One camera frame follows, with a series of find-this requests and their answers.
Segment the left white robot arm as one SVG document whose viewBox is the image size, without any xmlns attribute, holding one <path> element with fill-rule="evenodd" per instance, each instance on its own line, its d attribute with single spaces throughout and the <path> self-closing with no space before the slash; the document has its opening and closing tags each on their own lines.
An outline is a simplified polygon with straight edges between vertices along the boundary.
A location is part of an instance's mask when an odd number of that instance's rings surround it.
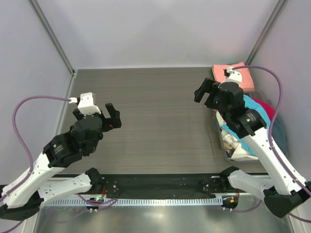
<svg viewBox="0 0 311 233">
<path fill-rule="evenodd" d="M 56 199 L 79 193 L 98 194 L 102 191 L 104 181 L 95 168 L 64 182 L 53 185 L 47 185 L 46 182 L 82 157 L 94 153 L 103 133 L 121 127 L 120 112 L 111 103 L 105 107 L 110 114 L 109 118 L 102 111 L 86 116 L 78 109 L 73 111 L 77 119 L 74 125 L 67 132 L 55 136 L 43 148 L 32 168 L 1 189 L 1 219 L 26 220 Z"/>
</svg>

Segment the turquoise t shirt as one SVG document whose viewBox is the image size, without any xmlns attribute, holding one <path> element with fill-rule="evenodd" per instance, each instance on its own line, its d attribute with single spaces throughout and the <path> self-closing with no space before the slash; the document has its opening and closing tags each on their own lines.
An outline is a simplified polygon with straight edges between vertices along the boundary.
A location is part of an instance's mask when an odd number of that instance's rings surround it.
<svg viewBox="0 0 311 233">
<path fill-rule="evenodd" d="M 250 97 L 220 104 L 216 118 L 222 129 L 223 141 L 234 149 L 234 155 L 256 156 L 255 151 L 266 147 L 270 119 L 262 106 Z"/>
</svg>

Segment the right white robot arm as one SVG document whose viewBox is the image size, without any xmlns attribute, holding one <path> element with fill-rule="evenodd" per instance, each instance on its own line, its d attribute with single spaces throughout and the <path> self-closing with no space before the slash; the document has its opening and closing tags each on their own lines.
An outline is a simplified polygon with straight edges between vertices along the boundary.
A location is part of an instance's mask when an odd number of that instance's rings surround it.
<svg viewBox="0 0 311 233">
<path fill-rule="evenodd" d="M 194 92 L 194 101 L 200 102 L 205 93 L 209 94 L 205 106 L 218 111 L 229 129 L 255 152 L 271 177 L 271 182 L 267 183 L 231 166 L 220 173 L 220 188 L 225 192 L 239 189 L 257 197 L 278 218 L 283 218 L 308 200 L 311 183 L 297 172 L 273 143 L 268 135 L 270 127 L 259 112 L 245 106 L 239 85 L 206 78 Z"/>
</svg>

